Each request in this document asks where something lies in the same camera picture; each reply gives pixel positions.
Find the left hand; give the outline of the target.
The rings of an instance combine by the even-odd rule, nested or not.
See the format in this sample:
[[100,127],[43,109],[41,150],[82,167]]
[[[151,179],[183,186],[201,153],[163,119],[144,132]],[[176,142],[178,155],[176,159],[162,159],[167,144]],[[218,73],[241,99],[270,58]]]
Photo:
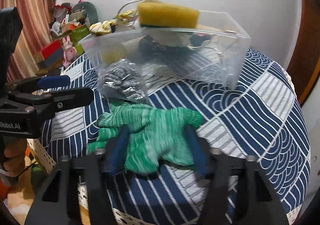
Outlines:
[[24,170],[26,149],[27,140],[25,138],[11,140],[5,144],[3,150],[5,159],[1,160],[1,165],[10,177],[17,177]]

